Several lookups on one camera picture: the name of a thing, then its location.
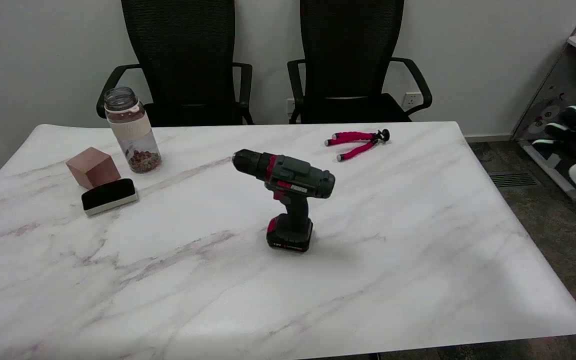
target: black office chair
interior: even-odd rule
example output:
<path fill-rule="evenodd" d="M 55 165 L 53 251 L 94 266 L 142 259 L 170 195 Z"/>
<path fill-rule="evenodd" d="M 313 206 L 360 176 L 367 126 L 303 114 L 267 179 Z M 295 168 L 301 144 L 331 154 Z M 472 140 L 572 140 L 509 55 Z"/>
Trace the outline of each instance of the black office chair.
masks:
<path fill-rule="evenodd" d="M 252 66 L 233 63 L 233 0 L 121 0 L 139 64 L 119 66 L 103 86 L 96 112 L 106 118 L 104 93 L 127 69 L 141 68 L 152 95 L 153 126 L 251 125 Z M 233 67 L 241 68 L 239 101 Z"/>
<path fill-rule="evenodd" d="M 404 0 L 301 0 L 301 40 L 306 59 L 288 62 L 295 111 L 302 124 L 388 123 L 430 107 L 432 94 L 411 59 L 392 57 Z M 390 62 L 403 63 L 423 96 L 408 111 L 382 93 Z M 306 95 L 299 64 L 306 64 Z"/>

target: wooden cube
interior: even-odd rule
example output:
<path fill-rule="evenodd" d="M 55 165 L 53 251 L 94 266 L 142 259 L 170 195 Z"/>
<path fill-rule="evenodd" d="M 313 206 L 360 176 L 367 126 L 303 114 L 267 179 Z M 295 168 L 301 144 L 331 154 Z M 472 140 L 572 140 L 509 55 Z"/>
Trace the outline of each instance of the wooden cube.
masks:
<path fill-rule="evenodd" d="M 94 147 L 66 161 L 66 166 L 75 180 L 89 190 L 121 179 L 113 158 Z"/>

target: baseboard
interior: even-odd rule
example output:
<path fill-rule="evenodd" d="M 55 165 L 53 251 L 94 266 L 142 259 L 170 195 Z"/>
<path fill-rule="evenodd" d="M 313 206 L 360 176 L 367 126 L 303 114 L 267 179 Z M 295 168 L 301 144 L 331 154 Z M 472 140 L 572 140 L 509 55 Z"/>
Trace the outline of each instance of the baseboard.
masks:
<path fill-rule="evenodd" d="M 464 136 L 469 143 L 474 142 L 505 142 L 510 140 L 510 134 L 501 135 L 472 135 Z"/>

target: chair seat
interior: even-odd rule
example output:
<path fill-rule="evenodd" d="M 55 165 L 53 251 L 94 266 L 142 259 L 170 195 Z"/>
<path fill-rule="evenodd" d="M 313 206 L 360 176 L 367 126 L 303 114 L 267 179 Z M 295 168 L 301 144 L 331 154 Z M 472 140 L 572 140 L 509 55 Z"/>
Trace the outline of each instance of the chair seat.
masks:
<path fill-rule="evenodd" d="M 232 105 L 144 105 L 150 124 L 162 126 L 219 126 L 242 125 L 242 111 L 239 104 Z"/>
<path fill-rule="evenodd" d="M 411 121 L 388 93 L 361 98 L 304 98 L 302 124 L 406 123 Z"/>

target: chair armrest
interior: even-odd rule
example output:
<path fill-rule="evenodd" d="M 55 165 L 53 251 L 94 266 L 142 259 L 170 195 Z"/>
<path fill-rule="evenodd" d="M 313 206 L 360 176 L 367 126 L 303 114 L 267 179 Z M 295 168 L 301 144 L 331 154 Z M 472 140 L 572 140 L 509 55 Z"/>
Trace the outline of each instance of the chair armrest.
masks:
<path fill-rule="evenodd" d="M 290 76 L 290 86 L 292 87 L 295 107 L 304 105 L 304 90 L 302 89 L 302 77 L 299 75 L 299 64 L 306 64 L 306 60 L 288 61 L 288 76 Z"/>
<path fill-rule="evenodd" d="M 233 67 L 241 68 L 241 82 L 239 84 L 239 106 L 248 109 L 250 104 L 250 88 L 252 86 L 252 65 L 232 63 Z"/>
<path fill-rule="evenodd" d="M 121 79 L 122 75 L 128 69 L 141 69 L 142 66 L 140 64 L 124 64 L 122 66 L 117 66 L 114 68 L 108 80 L 106 80 L 105 85 L 103 85 L 103 89 L 101 90 L 101 94 L 99 94 L 99 99 L 96 101 L 96 114 L 102 118 L 106 118 L 106 110 L 104 109 L 104 94 L 109 91 L 110 89 L 117 86 L 119 79 Z"/>
<path fill-rule="evenodd" d="M 412 74 L 414 82 L 416 82 L 416 86 L 419 88 L 419 91 L 421 91 L 421 96 L 423 96 L 423 104 L 415 106 L 412 109 L 409 109 L 408 111 L 406 111 L 406 115 L 409 116 L 411 114 L 418 112 L 419 110 L 429 108 L 430 105 L 433 104 L 433 94 L 430 92 L 430 88 L 428 88 L 426 79 L 421 74 L 421 71 L 417 67 L 417 64 L 415 64 L 415 62 L 412 61 L 411 59 L 405 59 L 404 57 L 393 57 L 390 61 L 403 63 L 406 66 L 408 71 L 410 71 L 410 74 Z"/>

